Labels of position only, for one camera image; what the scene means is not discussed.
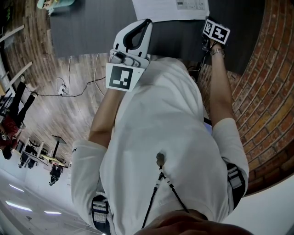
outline black cable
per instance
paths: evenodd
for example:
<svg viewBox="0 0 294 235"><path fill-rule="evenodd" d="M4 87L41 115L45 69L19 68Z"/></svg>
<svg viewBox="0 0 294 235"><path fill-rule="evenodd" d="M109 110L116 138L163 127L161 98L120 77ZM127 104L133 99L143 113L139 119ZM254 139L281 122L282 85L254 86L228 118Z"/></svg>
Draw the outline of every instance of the black cable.
<svg viewBox="0 0 294 235"><path fill-rule="evenodd" d="M207 55L211 52L211 49L212 49L217 43L218 43L218 42L215 41L215 42L212 44L212 46L209 48L209 50L208 50L207 52L205 52L204 56L202 57L202 60L201 60L200 64L198 64L197 66L190 66L190 67L188 68L188 71L189 71L190 68L195 67L197 70L194 70L194 71L198 72L198 74L199 74L201 68L203 67L203 65L205 64L205 62L206 62L207 59L208 59Z"/></svg>
<svg viewBox="0 0 294 235"><path fill-rule="evenodd" d="M69 93L66 93L66 95L43 95L43 94L38 94L37 92L35 92L35 93L36 93L38 96L44 96L44 97L48 97L48 96L78 97L78 96L81 96L81 95L84 93L84 91L87 89L89 83L93 83L93 82L96 82L96 81L100 81L100 80L103 80L104 78L106 78L106 77L103 77L103 78L101 78L101 79L96 79L96 80L93 80L93 81L87 82L87 85L86 85L86 87L84 88L83 92L82 92L81 94L79 94L79 95L71 95L71 94L69 94Z"/></svg>
<svg viewBox="0 0 294 235"><path fill-rule="evenodd" d="M153 190L153 194L152 194L152 197L151 197L151 200L150 200L150 204L149 204L149 207L148 207L148 210L147 210L145 219L144 219L144 223L143 223L142 229L145 227L145 224L146 224L146 221L147 221L149 212L151 210L151 206L152 206L152 203L153 203L153 200L154 200L154 196L155 196L156 191L157 191L157 188L155 187L154 190Z"/></svg>
<svg viewBox="0 0 294 235"><path fill-rule="evenodd" d="M184 203L181 201L180 197L178 196L178 194L176 193L174 186L172 184L170 184L170 188L171 190L174 192L176 198L179 200L179 203L181 204L181 206L184 208L185 212L190 213L187 209L187 207L184 205Z"/></svg>

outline white cable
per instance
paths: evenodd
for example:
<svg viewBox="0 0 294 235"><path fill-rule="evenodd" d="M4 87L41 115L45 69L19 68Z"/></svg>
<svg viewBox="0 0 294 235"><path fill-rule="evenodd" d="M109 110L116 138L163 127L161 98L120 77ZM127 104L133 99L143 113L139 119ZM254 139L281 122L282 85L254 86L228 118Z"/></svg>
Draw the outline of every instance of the white cable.
<svg viewBox="0 0 294 235"><path fill-rule="evenodd" d="M70 61L71 61L72 57L69 57L69 62L68 62L68 92L69 92L69 86L70 86Z"/></svg>
<svg viewBox="0 0 294 235"><path fill-rule="evenodd" d="M98 56L99 56L99 53L97 54L97 57L96 57L96 62L95 62L96 67L95 67L95 72L94 72L94 78L93 78L93 81L95 81L96 70L97 70L97 60L98 60ZM94 83L95 83L96 87L98 88L98 90L101 92L101 94L102 94L103 96L105 96L105 95L103 94L103 92L100 90L100 88L99 88L99 86L97 85L96 81L95 81Z"/></svg>
<svg viewBox="0 0 294 235"><path fill-rule="evenodd" d="M58 79L62 80L63 81L63 84L65 84L65 82L64 82L64 80L62 78L56 78L56 91L57 91L57 93L58 93L58 88L57 88L57 80Z"/></svg>

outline ceiling light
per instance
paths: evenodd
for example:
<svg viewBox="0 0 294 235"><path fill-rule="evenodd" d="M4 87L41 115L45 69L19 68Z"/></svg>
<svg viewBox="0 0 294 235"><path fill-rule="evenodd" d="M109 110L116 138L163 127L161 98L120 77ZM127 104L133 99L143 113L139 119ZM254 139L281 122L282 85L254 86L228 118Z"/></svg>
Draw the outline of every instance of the ceiling light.
<svg viewBox="0 0 294 235"><path fill-rule="evenodd" d="M12 187L12 188L14 188L14 189L17 189L17 190L19 190L19 191L21 191L21 192L24 192L23 190L17 188L16 186L13 186L13 185L9 185L9 186Z"/></svg>
<svg viewBox="0 0 294 235"><path fill-rule="evenodd" d="M15 208L18 208L18 209L22 209L22 210L25 210L25 211L32 211L30 208L26 208L26 207L21 207L19 205L16 205L16 204L13 204L9 201L6 201L6 203L11 206L11 207L15 207Z"/></svg>
<svg viewBox="0 0 294 235"><path fill-rule="evenodd" d="M60 212L53 212L53 211L44 211L46 214L52 214L52 215L61 215Z"/></svg>

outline gray surface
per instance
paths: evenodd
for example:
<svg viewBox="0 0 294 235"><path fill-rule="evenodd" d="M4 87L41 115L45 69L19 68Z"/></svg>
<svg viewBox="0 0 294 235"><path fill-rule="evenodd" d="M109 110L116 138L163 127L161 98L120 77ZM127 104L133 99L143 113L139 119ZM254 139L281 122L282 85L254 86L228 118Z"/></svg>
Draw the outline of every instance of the gray surface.
<svg viewBox="0 0 294 235"><path fill-rule="evenodd" d="M286 235L294 235L294 224Z"/></svg>
<svg viewBox="0 0 294 235"><path fill-rule="evenodd" d="M226 67L243 74L263 18L265 0L209 0L210 16L230 28ZM136 21L132 0L76 0L56 9L51 32L57 57L105 53L113 48L116 34ZM204 21L155 23L149 54L201 61Z"/></svg>

